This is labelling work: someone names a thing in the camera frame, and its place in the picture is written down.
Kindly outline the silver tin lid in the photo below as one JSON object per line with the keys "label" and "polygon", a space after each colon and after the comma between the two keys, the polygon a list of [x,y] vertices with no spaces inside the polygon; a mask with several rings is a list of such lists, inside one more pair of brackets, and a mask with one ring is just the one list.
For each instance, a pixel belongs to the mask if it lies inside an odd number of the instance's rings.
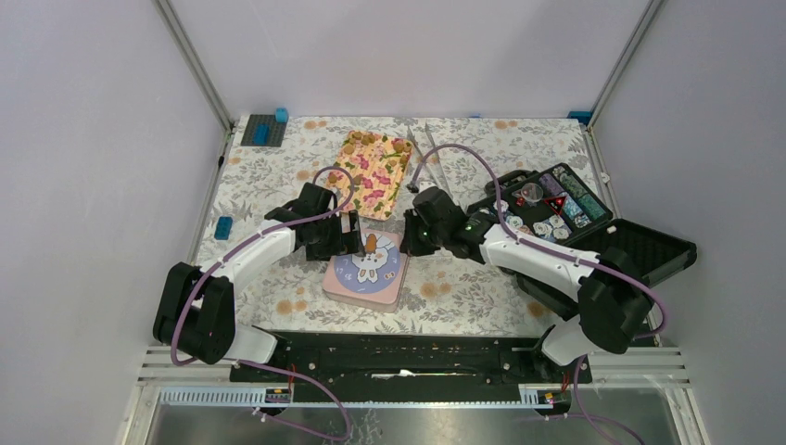
{"label": "silver tin lid", "polygon": [[361,257],[333,257],[323,279],[323,290],[369,294],[401,291],[408,256],[401,253],[402,236],[371,230],[361,236],[365,254]]}

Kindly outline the silver metal tongs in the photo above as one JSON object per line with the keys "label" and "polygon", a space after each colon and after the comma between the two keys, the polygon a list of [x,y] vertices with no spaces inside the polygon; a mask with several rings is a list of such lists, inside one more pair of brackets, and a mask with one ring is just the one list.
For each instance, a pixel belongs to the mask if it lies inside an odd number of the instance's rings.
{"label": "silver metal tongs", "polygon": [[406,188],[414,194],[415,188],[420,190],[426,189],[430,185],[435,185],[445,191],[450,198],[454,199],[456,202],[459,202],[458,198],[450,189],[447,176],[439,166],[438,155],[434,154],[431,155],[428,159],[424,159],[426,150],[421,149],[418,145],[417,139],[410,125],[407,126],[407,139],[412,143],[412,147],[416,153],[416,156],[412,159],[414,162],[414,169],[421,174],[417,178],[411,178],[411,180],[406,184]]}

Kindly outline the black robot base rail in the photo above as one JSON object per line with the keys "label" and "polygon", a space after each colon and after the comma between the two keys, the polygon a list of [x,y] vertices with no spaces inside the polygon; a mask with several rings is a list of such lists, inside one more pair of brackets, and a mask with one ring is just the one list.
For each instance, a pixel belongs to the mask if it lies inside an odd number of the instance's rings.
{"label": "black robot base rail", "polygon": [[587,364],[560,366],[536,337],[456,337],[275,331],[270,368],[243,360],[234,383],[281,384],[295,402],[517,402],[522,385],[560,389],[592,380]]}

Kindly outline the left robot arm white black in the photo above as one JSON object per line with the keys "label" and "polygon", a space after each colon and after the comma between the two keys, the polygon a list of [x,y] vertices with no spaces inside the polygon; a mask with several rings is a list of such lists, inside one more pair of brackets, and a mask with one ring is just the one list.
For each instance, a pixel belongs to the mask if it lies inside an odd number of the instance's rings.
{"label": "left robot arm white black", "polygon": [[276,348],[277,336],[239,324],[235,300],[260,273],[299,249],[308,261],[362,254],[360,216],[350,202],[305,184],[298,198],[269,211],[256,233],[216,260],[172,266],[152,327],[154,339],[170,347],[172,362],[252,362],[264,380],[282,377],[288,359]]}

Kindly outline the compartmented metal chocolate tin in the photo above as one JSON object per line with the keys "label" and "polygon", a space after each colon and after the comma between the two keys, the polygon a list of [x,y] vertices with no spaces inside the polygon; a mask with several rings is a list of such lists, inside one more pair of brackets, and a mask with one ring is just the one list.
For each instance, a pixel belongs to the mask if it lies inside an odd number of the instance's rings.
{"label": "compartmented metal chocolate tin", "polygon": [[325,288],[325,295],[333,301],[361,307],[376,312],[395,312],[399,306],[399,291],[381,291],[362,294],[351,291],[333,291]]}

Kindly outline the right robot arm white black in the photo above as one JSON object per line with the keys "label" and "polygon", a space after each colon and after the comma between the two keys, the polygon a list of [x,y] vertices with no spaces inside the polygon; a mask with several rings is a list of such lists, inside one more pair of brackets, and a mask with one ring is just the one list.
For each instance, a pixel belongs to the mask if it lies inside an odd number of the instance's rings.
{"label": "right robot arm white black", "polygon": [[596,351],[624,354],[646,336],[641,327],[658,299],[618,249],[599,254],[526,235],[500,212],[466,213],[436,186],[415,196],[404,221],[400,249],[411,257],[445,249],[457,259],[533,278],[577,304],[576,315],[541,337],[531,358],[540,380],[557,380],[568,364]]}

